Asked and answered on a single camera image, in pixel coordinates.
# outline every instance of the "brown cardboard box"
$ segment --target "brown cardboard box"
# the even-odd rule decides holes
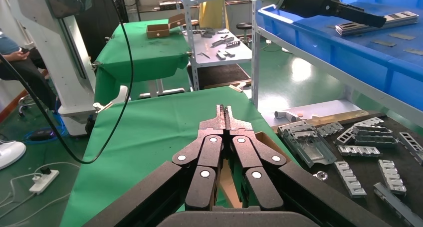
[[[286,158],[286,162],[291,162],[291,159],[279,148],[279,146],[264,132],[257,132],[255,137],[267,145],[268,147],[276,150]],[[232,174],[227,160],[223,161],[223,168],[220,173],[220,189],[225,195],[226,201],[232,208],[242,208],[242,202],[239,201],[238,194],[236,193],[235,184],[233,183]]]
[[[157,38],[169,36],[169,30],[185,24],[185,15],[183,13],[172,16],[168,19],[168,24],[155,24],[147,26],[147,38]]]

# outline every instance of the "blue plastic bin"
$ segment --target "blue plastic bin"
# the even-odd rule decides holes
[[[402,11],[423,15],[423,0],[341,0],[367,12],[387,15]],[[423,56],[405,49],[423,51],[423,23],[389,28],[363,35],[341,37],[333,26],[349,21],[316,16],[302,18],[265,7],[258,11],[266,31],[306,51],[355,78],[423,111]],[[401,33],[415,36],[402,40],[388,36]],[[387,47],[372,40],[393,42]]]

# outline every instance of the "white power strip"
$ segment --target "white power strip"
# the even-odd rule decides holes
[[[34,176],[32,180],[34,185],[29,189],[30,192],[36,193],[37,195],[41,194],[45,188],[47,188],[51,182],[59,175],[59,171],[51,170],[49,175]]]

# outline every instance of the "black work mat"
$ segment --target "black work mat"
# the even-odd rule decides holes
[[[384,120],[382,126],[390,129],[394,133],[394,137],[398,138],[399,132],[408,132],[415,140],[423,144],[423,138],[416,133],[410,131],[400,123],[392,120],[389,117],[381,117]],[[365,198],[350,198],[350,195],[345,188],[345,185],[339,176],[336,168],[333,164],[322,165],[314,164],[311,169],[308,168],[304,162],[297,158],[301,166],[312,174],[318,171],[324,171],[328,174],[329,179],[325,181],[329,186],[336,189],[338,192],[352,199],[369,212],[373,213],[386,223],[393,227],[406,226],[402,220],[392,211],[388,205],[376,196],[373,191],[373,185],[381,182],[385,186],[385,182],[382,177],[382,173],[378,166],[378,160],[390,160],[393,161],[395,167],[398,170],[398,174],[404,182],[404,186],[407,189],[407,195],[405,197],[397,196],[406,206],[408,206],[415,214],[423,219],[423,166],[419,165],[414,157],[405,149],[402,145],[396,148],[378,148],[383,153],[380,158],[374,157],[350,157],[341,156],[337,147],[333,143],[338,136],[340,136],[345,130],[350,128],[352,124],[343,125],[344,130],[340,133],[326,137],[326,141],[332,147],[332,153],[336,156],[337,161],[346,161],[357,180],[367,193]]]
[[[251,77],[238,65],[220,65],[197,68],[200,90],[217,87],[217,85],[229,85],[235,82],[251,81]],[[187,67],[191,83],[193,82],[193,71],[191,66]]]

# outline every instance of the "green cloth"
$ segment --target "green cloth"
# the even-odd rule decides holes
[[[188,64],[189,47],[181,29],[170,30],[170,36],[148,39],[147,25],[164,24],[168,20],[139,21],[125,24],[134,62],[134,82],[173,76],[176,69]],[[121,83],[131,79],[131,62],[121,26],[104,46],[97,60],[95,101],[106,105],[119,93]]]
[[[293,159],[246,95],[228,87],[131,101],[100,158],[81,166],[60,226],[83,225],[163,162],[172,161],[195,140],[199,123],[215,117],[217,104],[232,106],[234,118],[265,132]],[[98,115],[85,160],[103,146],[121,109],[122,103]]]

